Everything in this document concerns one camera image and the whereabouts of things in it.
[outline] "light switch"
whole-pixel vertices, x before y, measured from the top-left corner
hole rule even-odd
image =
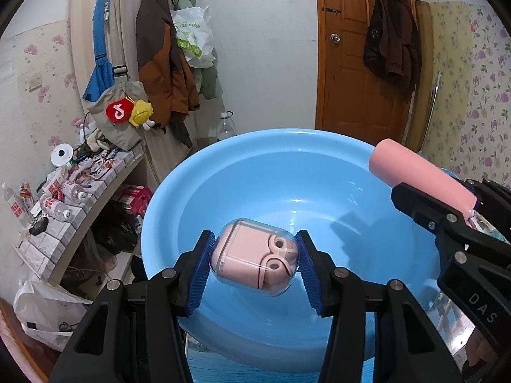
[[[34,73],[28,79],[29,91],[33,91],[42,86],[42,76],[40,72]]]

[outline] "brown door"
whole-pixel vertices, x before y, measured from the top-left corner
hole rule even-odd
[[[401,142],[411,91],[377,78],[363,64],[374,4],[375,0],[318,0],[316,127],[376,145],[385,138]]]

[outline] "white plastic bag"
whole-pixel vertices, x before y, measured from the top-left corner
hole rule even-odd
[[[84,304],[91,303],[46,282],[27,280],[16,293],[13,308],[26,335],[62,351],[72,331],[60,328],[75,329],[87,312]],[[28,323],[35,324],[35,329]]]
[[[188,64],[200,69],[213,66],[215,57],[209,6],[183,8],[171,13],[177,32],[177,45],[183,49]]]

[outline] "pink cylinder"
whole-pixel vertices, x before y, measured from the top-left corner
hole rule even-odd
[[[471,216],[477,198],[436,165],[392,139],[381,141],[369,159],[369,171],[390,187],[406,183]]]

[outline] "wooden door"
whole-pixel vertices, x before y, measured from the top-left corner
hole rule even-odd
[[[363,64],[374,4],[375,0],[318,0],[316,128],[376,145],[385,138],[401,142],[411,91],[377,78]],[[415,14],[415,5],[411,7]],[[332,41],[335,35],[338,43]]]

